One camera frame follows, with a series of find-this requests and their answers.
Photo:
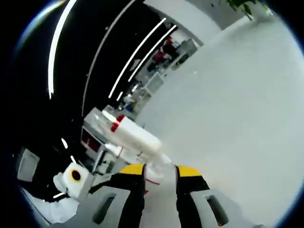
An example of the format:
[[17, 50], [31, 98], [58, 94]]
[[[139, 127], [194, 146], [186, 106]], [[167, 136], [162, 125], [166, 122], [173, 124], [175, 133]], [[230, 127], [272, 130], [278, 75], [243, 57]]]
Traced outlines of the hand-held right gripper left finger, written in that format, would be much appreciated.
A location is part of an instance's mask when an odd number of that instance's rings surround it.
[[78, 211], [79, 228], [137, 228], [144, 209], [145, 168], [131, 164], [93, 185]]

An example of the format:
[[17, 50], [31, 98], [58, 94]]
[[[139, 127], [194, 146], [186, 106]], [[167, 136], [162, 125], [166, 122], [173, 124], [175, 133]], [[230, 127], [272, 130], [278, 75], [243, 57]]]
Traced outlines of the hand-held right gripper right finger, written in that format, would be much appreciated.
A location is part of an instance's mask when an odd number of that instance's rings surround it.
[[246, 228], [239, 206], [223, 193], [210, 189], [201, 173], [177, 165], [176, 207], [182, 228]]

